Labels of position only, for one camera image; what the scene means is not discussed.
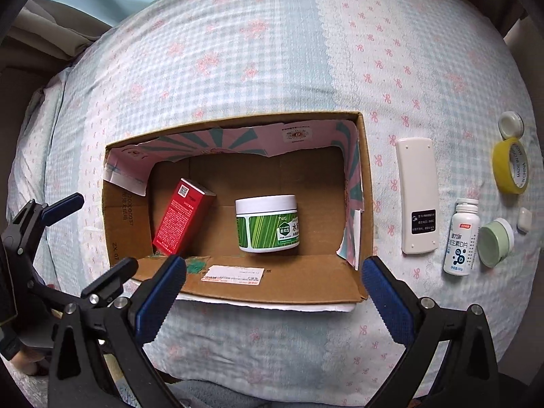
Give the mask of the person left hand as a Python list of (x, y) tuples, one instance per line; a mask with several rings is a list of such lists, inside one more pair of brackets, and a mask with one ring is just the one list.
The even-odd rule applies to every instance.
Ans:
[(22, 345), (10, 360), (11, 365), (27, 376), (43, 377), (49, 374), (43, 353)]

